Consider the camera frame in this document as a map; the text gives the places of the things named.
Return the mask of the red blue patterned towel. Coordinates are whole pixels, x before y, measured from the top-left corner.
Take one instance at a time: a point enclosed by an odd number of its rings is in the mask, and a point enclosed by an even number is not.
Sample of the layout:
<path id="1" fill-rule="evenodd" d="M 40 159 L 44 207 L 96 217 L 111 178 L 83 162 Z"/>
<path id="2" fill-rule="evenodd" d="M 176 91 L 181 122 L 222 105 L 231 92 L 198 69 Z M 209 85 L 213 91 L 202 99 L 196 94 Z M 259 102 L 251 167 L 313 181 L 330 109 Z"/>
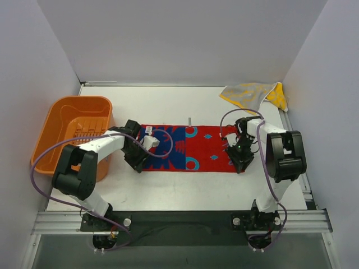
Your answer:
<path id="1" fill-rule="evenodd" d="M 139 138 L 152 131 L 160 141 L 159 146 L 151 149 L 156 155 L 171 153 L 163 158 L 150 156 L 145 163 L 145 171 L 173 172 L 219 172 L 234 173 L 232 160 L 225 152 L 226 140 L 219 136 L 235 133 L 234 126 L 172 126 L 142 125 Z"/>

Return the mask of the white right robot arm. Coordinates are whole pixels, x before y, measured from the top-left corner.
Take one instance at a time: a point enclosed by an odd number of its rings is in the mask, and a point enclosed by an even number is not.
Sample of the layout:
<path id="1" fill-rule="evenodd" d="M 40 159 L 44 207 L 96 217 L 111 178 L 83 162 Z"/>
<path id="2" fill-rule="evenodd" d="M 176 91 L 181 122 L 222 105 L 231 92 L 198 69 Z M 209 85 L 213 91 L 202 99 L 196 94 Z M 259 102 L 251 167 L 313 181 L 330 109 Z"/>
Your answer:
<path id="1" fill-rule="evenodd" d="M 223 137 L 227 153 L 236 173 L 243 173 L 254 160 L 251 146 L 255 140 L 264 168 L 266 187 L 254 200 L 255 212 L 249 223 L 260 230 L 269 223 L 268 214 L 275 213 L 288 187 L 306 172 L 307 163 L 302 135 L 267 123 L 259 116 L 241 118 L 236 131 Z"/>

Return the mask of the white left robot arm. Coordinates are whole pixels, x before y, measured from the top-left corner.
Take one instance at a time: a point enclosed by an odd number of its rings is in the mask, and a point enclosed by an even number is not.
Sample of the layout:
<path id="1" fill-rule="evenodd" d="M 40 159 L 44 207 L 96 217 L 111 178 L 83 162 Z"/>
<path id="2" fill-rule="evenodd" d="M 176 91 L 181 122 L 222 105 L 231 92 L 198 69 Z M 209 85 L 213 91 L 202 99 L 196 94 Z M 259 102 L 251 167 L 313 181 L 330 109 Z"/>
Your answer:
<path id="1" fill-rule="evenodd" d="M 136 143 L 141 126 L 128 120 L 124 127 L 111 127 L 103 138 L 80 145 L 66 145 L 59 157 L 52 178 L 52 187 L 72 197 L 81 207 L 93 213 L 93 224 L 101 231 L 113 225 L 112 206 L 95 191 L 99 162 L 117 150 L 138 173 L 142 172 L 149 150 L 159 145 L 153 136 L 144 136 Z"/>

